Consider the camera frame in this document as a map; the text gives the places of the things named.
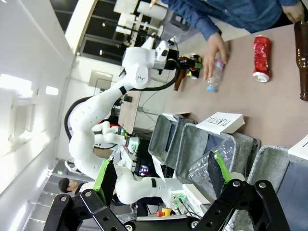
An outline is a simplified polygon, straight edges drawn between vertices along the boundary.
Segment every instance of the blue denim shirt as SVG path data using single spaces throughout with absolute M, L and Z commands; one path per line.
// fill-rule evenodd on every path
M 282 14 L 281 6 L 299 0 L 162 0 L 169 9 L 199 29 L 207 40 L 220 32 L 208 16 L 254 33 L 269 29 Z

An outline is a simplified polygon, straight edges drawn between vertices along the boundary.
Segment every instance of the desk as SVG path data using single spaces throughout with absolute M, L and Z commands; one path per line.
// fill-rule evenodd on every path
M 121 125 L 128 133 L 132 133 L 136 121 L 141 91 L 132 90 L 128 91 L 126 94 L 133 97 L 133 99 L 131 103 L 124 101 L 121 104 L 119 125 Z
M 257 35 L 273 42 L 272 79 L 268 83 L 259 83 L 252 77 Z M 230 48 L 218 93 L 206 91 L 202 74 L 197 80 L 185 78 L 179 91 L 169 88 L 165 112 L 191 112 L 190 117 L 197 122 L 215 112 L 241 113 L 246 124 L 239 132 L 260 139 L 262 145 L 293 146 L 308 133 L 308 103 L 299 98 L 293 25 L 234 39 Z

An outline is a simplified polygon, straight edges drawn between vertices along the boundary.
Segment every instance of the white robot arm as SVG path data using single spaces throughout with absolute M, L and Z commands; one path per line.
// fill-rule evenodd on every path
M 117 144 L 117 145 L 126 145 L 127 140 L 125 136 L 121 136 L 114 133 L 108 133 L 106 135 L 98 134 L 95 135 L 95 144 Z
M 74 134 L 69 143 L 69 152 L 81 172 L 96 179 L 103 161 L 93 153 L 95 136 L 92 128 L 108 115 L 114 102 L 127 91 L 146 88 L 150 83 L 149 69 L 163 69 L 167 54 L 165 41 L 156 50 L 127 48 L 122 62 L 127 73 L 125 77 L 110 89 L 89 98 L 71 114 L 70 124 Z
M 183 191 L 182 184 L 176 178 L 145 177 L 140 181 L 134 179 L 128 168 L 116 167 L 116 194 L 124 204 L 132 204 L 144 197 L 157 196 L 162 198 L 165 205 L 172 208 L 172 194 Z
M 113 126 L 110 127 L 109 121 L 104 121 L 101 124 L 97 124 L 92 128 L 92 131 L 102 131 L 103 135 L 108 133 L 117 133 L 119 131 L 119 127 Z

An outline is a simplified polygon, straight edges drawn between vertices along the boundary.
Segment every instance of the person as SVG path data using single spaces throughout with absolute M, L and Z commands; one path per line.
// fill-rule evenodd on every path
M 73 194 L 77 195 L 81 189 L 81 186 L 84 183 L 78 184 L 74 180 L 70 180 L 69 178 L 62 178 L 59 181 L 59 189 L 63 193 L 72 192 Z
M 286 26 L 308 15 L 300 0 L 162 0 L 169 9 L 199 29 L 207 40 L 203 60 L 205 79 L 212 77 L 215 55 L 219 51 L 226 64 L 227 54 L 220 29 L 209 16 L 250 33 Z

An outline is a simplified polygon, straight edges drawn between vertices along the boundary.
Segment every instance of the plastic bottle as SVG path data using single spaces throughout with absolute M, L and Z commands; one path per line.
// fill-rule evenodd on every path
M 213 148 L 212 151 L 220 153 L 227 169 L 229 169 L 234 153 L 234 142 L 229 139 L 224 140 L 220 145 Z M 210 180 L 207 172 L 208 155 L 209 152 L 204 154 L 199 160 L 194 162 L 189 169 L 188 177 L 196 183 Z
M 224 63 L 221 59 L 215 59 L 213 76 L 207 80 L 207 90 L 216 92 L 221 84 Z

